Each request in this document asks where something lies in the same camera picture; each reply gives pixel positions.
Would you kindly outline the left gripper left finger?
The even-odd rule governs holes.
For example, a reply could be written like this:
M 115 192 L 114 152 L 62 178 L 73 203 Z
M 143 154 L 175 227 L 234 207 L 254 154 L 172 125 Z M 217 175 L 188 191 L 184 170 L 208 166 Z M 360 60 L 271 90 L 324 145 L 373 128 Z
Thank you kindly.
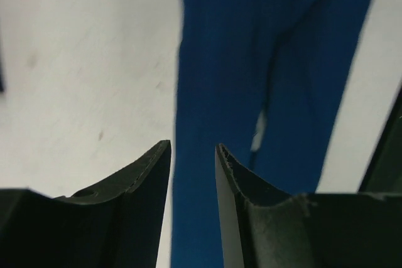
M 2 267 L 154 267 L 171 144 L 70 197 L 1 190 Z

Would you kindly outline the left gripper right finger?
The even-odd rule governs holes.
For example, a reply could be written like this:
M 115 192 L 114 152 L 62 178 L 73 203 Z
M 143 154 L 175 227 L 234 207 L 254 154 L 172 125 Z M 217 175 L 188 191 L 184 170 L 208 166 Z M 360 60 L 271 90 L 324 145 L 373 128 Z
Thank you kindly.
M 226 267 L 400 267 L 401 196 L 289 195 L 223 145 L 215 178 Z

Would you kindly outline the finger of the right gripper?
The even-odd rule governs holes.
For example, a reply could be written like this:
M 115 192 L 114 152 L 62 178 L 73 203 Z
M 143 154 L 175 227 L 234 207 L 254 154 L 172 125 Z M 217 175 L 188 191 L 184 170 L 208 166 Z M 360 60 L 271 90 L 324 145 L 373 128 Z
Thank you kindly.
M 359 191 L 400 193 L 401 152 L 401 93 L 399 93 Z

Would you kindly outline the blue t shirt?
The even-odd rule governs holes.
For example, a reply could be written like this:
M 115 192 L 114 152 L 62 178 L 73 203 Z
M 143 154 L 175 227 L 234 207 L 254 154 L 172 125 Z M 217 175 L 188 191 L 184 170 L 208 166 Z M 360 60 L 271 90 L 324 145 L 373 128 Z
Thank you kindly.
M 215 147 L 313 192 L 371 0 L 183 0 L 172 267 L 222 267 Z

